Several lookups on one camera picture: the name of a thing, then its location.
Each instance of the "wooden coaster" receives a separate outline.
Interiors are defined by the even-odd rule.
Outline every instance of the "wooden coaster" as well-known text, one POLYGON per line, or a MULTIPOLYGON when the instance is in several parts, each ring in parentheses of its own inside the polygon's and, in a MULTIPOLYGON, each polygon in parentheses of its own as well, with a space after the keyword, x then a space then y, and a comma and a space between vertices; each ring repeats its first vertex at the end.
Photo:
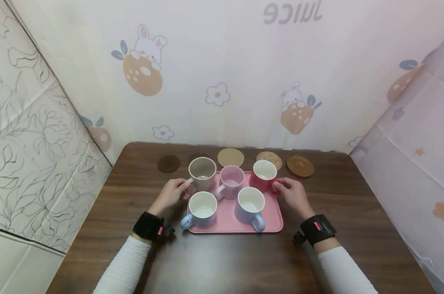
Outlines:
POLYGON ((208 158, 210 158, 209 155, 207 155, 207 154, 195 153, 195 154, 191 154, 190 155, 190 163, 191 163, 191 161, 193 161, 193 160, 195 160, 196 158, 199 158, 199 157, 208 157, 208 158))
POLYGON ((256 161, 259 161, 259 160, 271 161, 275 165, 277 170, 280 170, 282 167, 281 158, 277 154, 269 152, 269 151, 263 151, 260 154, 258 154, 258 156, 256 156, 256 161))
POLYGON ((292 173, 301 177, 309 177, 315 171, 315 167, 311 161, 303 156, 295 154, 287 158, 287 167, 292 173))
POLYGON ((165 155, 160 158, 156 166, 163 173, 172 173, 178 169, 180 164, 179 158, 176 155, 165 155))
POLYGON ((241 151, 235 148, 225 148, 217 155, 217 160, 222 167, 237 166, 240 167, 245 161, 245 156, 241 151))

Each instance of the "text print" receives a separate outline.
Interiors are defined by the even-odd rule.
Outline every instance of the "text print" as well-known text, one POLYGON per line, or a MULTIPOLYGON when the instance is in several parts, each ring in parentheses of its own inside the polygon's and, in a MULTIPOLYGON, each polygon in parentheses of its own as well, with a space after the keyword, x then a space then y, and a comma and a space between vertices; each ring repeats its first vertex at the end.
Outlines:
POLYGON ((314 21, 319 21, 323 17, 322 15, 318 14, 320 11, 320 5, 321 0, 319 0, 318 3, 302 2, 299 3, 296 8, 294 8, 294 6, 290 3, 285 3, 282 5, 280 16, 277 3, 269 3, 264 9, 264 16, 266 16, 264 23, 270 25, 277 21, 279 17, 278 23, 285 25, 290 22, 292 16, 294 16, 292 21, 294 24, 297 22, 308 22, 312 16, 314 21))

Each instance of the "red label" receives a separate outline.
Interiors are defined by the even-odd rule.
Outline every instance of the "red label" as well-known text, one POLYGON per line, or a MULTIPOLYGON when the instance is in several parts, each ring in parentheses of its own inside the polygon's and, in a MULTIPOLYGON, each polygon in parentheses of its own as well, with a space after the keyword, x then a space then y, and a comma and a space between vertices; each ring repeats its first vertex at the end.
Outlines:
POLYGON ((313 222, 313 224, 317 227, 317 230, 321 230, 321 226, 319 223, 317 222, 313 222))

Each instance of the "plastic tray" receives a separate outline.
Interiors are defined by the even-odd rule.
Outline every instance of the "plastic tray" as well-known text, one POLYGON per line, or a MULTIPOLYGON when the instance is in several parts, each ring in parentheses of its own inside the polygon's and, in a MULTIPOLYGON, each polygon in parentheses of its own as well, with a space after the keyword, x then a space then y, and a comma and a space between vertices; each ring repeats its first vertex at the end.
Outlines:
MULTIPOLYGON (((251 171, 245 171, 243 187, 249 187, 248 182, 250 180, 251 173, 251 171)), ((221 173, 219 171, 217 171, 215 174, 214 184, 209 191, 212 194, 219 187, 220 174, 221 173)), ((264 197, 266 199, 266 203, 264 205, 264 209, 261 211, 261 216, 264 219, 265 229, 261 233, 277 233, 284 226, 279 204, 277 203, 277 196, 264 193, 264 197)), ((189 231, 194 234, 257 233, 251 225, 240 223, 238 222, 237 218, 235 218, 234 209, 236 203, 237 199, 221 199, 217 204, 215 223, 206 229, 198 229, 193 226, 189 229, 189 231)))

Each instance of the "brown coaster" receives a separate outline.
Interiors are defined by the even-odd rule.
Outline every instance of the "brown coaster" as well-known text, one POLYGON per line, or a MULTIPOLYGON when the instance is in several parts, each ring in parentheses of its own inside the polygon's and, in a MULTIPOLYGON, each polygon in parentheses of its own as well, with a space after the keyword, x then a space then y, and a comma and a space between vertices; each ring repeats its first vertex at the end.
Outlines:
POLYGON ((237 166, 240 167, 245 161, 243 153, 235 148, 225 148, 217 155, 217 160, 222 167, 237 166))
POLYGON ((281 158, 277 154, 269 152, 269 151, 263 151, 260 154, 258 154, 258 156, 256 156, 256 161, 258 161, 258 160, 271 161, 275 165, 277 170, 280 170, 282 167, 281 158))
POLYGON ((179 158, 176 155, 165 155, 156 164, 158 170, 163 173, 172 173, 179 167, 179 158))
POLYGON ((303 156, 295 154, 287 158, 287 167, 292 173, 301 177, 309 177, 315 171, 315 167, 311 161, 303 156))
POLYGON ((191 161, 193 161, 193 160, 195 160, 196 158, 199 158, 199 157, 208 157, 208 158, 210 158, 209 155, 207 155, 207 154, 195 153, 195 154, 191 154, 190 155, 190 163, 191 163, 191 161))

